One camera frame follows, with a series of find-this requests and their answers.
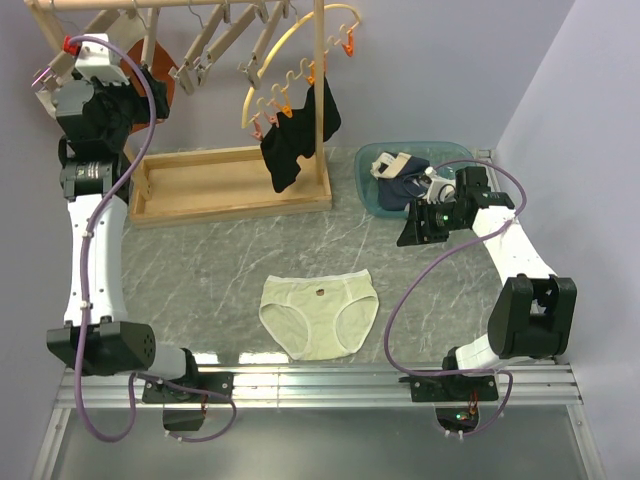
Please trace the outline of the pale yellow underwear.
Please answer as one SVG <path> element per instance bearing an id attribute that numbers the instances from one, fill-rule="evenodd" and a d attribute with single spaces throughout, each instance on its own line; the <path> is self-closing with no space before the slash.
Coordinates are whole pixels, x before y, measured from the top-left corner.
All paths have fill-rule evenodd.
<path id="1" fill-rule="evenodd" d="M 295 361 L 325 361 L 357 353 L 379 309 L 368 270 L 314 278 L 269 276 L 259 320 Z"/>

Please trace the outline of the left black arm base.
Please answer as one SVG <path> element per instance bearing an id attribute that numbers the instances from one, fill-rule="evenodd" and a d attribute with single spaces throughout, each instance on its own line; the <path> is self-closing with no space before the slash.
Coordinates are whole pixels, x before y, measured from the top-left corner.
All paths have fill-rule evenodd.
<path id="1" fill-rule="evenodd" d="M 237 417 L 232 405 L 234 375 L 231 372 L 199 373 L 194 378 L 152 380 L 143 376 L 142 404 L 161 406 L 163 427 L 174 436 L 203 433 L 217 406 L 229 407 L 230 417 L 209 436 L 219 437 L 231 429 Z"/>

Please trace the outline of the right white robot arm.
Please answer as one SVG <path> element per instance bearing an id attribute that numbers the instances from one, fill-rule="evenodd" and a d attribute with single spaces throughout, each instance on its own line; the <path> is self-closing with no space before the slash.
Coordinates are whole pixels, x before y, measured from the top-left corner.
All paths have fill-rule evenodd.
<path id="1" fill-rule="evenodd" d="M 519 223 L 524 206 L 490 187 L 487 167 L 464 167 L 452 180 L 427 168 L 420 177 L 427 191 L 409 204 L 396 242 L 399 247 L 443 243 L 454 231 L 470 230 L 502 282 L 486 333 L 452 348 L 443 360 L 441 388 L 455 400 L 474 390 L 475 375 L 563 354 L 577 300 L 575 282 L 545 263 Z"/>

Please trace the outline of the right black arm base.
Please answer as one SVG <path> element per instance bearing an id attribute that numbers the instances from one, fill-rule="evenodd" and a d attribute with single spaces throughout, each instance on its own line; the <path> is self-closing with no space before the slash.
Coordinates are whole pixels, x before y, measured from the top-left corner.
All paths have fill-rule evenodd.
<path id="1" fill-rule="evenodd" d="M 497 382 L 492 375 L 482 376 L 402 376 L 401 384 L 410 389 L 413 403 L 436 404 L 438 426 L 446 435 L 475 432 L 480 423 L 479 403 L 497 401 Z"/>

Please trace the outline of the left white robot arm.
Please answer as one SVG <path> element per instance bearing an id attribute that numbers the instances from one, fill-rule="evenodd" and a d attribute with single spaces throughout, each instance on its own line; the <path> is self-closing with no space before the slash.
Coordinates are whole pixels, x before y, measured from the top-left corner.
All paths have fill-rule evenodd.
<path id="1" fill-rule="evenodd" d="M 148 325 L 132 322 L 121 284 L 121 245 L 129 207 L 125 153 L 130 133 L 170 112 L 164 82 L 140 69 L 135 79 L 110 84 L 75 73 L 54 95 L 60 184 L 72 228 L 72 277 L 63 325 L 46 336 L 48 350 L 81 376 L 141 372 L 166 381 L 178 401 L 202 388 L 193 354 L 161 344 Z"/>

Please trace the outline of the navy blue underwear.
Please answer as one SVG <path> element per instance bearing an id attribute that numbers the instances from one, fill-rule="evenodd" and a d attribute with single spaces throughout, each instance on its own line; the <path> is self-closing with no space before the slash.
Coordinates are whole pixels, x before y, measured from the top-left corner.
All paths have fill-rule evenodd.
<path id="1" fill-rule="evenodd" d="M 373 162 L 370 173 L 377 180 L 378 203 L 387 211 L 403 211 L 428 191 L 425 181 L 429 160 L 405 152 L 384 151 Z"/>

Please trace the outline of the orange white underwear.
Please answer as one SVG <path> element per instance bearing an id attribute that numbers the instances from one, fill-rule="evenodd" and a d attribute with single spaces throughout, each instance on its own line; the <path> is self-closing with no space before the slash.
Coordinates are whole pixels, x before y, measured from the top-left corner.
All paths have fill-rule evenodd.
<path id="1" fill-rule="evenodd" d="M 138 64 L 140 64 L 142 43 L 143 43 L 143 38 L 139 40 L 130 50 L 128 51 L 125 50 L 128 53 L 128 55 Z M 175 88 L 176 88 L 175 81 L 169 74 L 169 70 L 171 67 L 177 67 L 176 63 L 171 58 L 169 53 L 159 43 L 156 43 L 151 74 L 156 80 L 163 81 L 167 84 L 170 106 L 172 106 L 174 95 L 175 95 Z M 58 87 L 61 87 L 64 83 L 72 79 L 71 72 L 70 72 L 70 75 Z M 54 106 L 51 101 L 51 95 L 53 91 L 50 92 L 46 89 L 42 89 L 40 91 L 36 91 L 34 89 L 34 91 L 35 91 L 36 98 L 43 105 L 47 113 L 51 117 L 54 117 L 55 116 Z"/>

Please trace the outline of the beige hanger with orange underwear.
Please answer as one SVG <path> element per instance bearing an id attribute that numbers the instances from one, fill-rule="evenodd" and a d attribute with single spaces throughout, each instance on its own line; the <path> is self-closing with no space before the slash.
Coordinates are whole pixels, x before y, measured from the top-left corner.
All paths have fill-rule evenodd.
<path id="1" fill-rule="evenodd" d="M 74 66 L 74 57 L 62 50 L 68 33 L 52 12 L 45 11 L 34 1 L 29 1 L 27 8 L 55 53 L 53 59 L 34 74 L 31 87 L 36 91 L 46 89 L 52 92 L 70 75 Z M 106 33 L 110 41 L 128 51 L 145 36 L 145 28 L 132 10 L 102 10 L 80 33 Z"/>

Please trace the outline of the black underwear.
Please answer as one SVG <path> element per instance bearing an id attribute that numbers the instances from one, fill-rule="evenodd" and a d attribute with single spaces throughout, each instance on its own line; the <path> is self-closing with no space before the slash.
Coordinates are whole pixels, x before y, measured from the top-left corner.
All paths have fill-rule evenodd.
<path id="1" fill-rule="evenodd" d="M 263 136 L 260 149 L 276 193 L 291 186 L 301 171 L 298 158 L 311 158 L 316 151 L 315 90 L 310 86 L 304 106 L 292 116 L 277 113 L 277 123 Z"/>

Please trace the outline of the teal plastic basin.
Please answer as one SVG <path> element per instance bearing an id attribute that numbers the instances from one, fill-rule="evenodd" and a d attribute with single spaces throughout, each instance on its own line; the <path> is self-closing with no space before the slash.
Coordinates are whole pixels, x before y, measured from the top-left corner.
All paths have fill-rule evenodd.
<path id="1" fill-rule="evenodd" d="M 366 210 L 379 218 L 406 219 L 407 211 L 385 210 L 378 202 L 378 181 L 370 173 L 374 161 L 383 153 L 411 154 L 440 165 L 450 160 L 475 158 L 475 151 L 446 141 L 379 142 L 361 147 L 355 154 L 355 184 L 359 198 Z"/>

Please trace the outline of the wooden drying rack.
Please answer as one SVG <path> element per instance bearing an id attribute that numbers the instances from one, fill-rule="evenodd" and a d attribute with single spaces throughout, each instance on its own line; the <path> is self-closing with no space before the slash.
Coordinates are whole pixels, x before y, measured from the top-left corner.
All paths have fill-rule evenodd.
<path id="1" fill-rule="evenodd" d="M 71 37 L 71 43 L 88 41 L 102 44 L 112 50 L 120 60 L 120 67 L 128 79 L 135 79 L 139 88 L 148 93 L 150 88 L 136 63 L 128 53 L 109 40 L 106 33 L 81 34 L 84 28 L 102 10 L 132 10 L 134 1 L 34 1 L 45 11 L 52 12 L 62 22 Z M 150 7 L 164 8 L 161 1 L 136 1 L 144 16 Z M 221 22 L 204 51 L 239 16 L 233 16 L 230 4 L 230 22 Z M 278 121 L 263 116 L 255 144 L 217 150 L 193 150 L 152 154 L 146 147 L 133 150 L 132 134 L 145 131 L 155 138 L 160 125 L 168 120 L 156 121 L 143 128 L 138 126 L 128 137 L 125 153 L 132 164 L 125 173 L 129 180 L 129 207 L 127 215 L 138 227 L 166 227 L 198 222 L 237 220 L 256 216 L 286 215 L 327 210 L 332 204 L 329 177 L 325 170 L 324 139 L 328 129 L 328 95 L 323 91 L 325 78 L 317 71 L 315 82 L 316 151 L 307 159 L 298 158 L 301 171 L 296 181 L 282 193 L 272 187 L 271 176 L 262 158 L 260 143 L 272 125 Z"/>

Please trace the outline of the aluminium mounting rail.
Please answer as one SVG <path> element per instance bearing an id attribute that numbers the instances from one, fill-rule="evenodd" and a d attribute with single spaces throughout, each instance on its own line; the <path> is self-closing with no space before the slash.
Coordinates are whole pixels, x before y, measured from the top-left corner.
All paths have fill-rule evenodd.
<path id="1" fill-rule="evenodd" d="M 569 363 L 513 367 L 508 404 L 479 407 L 480 432 L 446 433 L 416 403 L 382 348 L 386 318 L 437 247 L 398 249 L 399 221 L 358 199 L 352 149 L 328 153 L 329 212 L 124 230 L 131 315 L 160 339 L 191 348 L 206 370 L 230 371 L 233 405 L 212 408 L 206 442 L 163 431 L 164 407 L 142 405 L 117 444 L 93 439 L 65 374 L 34 475 L 38 479 L 602 479 L 605 469 Z M 362 349 L 327 363 L 291 361 L 261 326 L 269 275 L 368 269 L 380 312 Z"/>

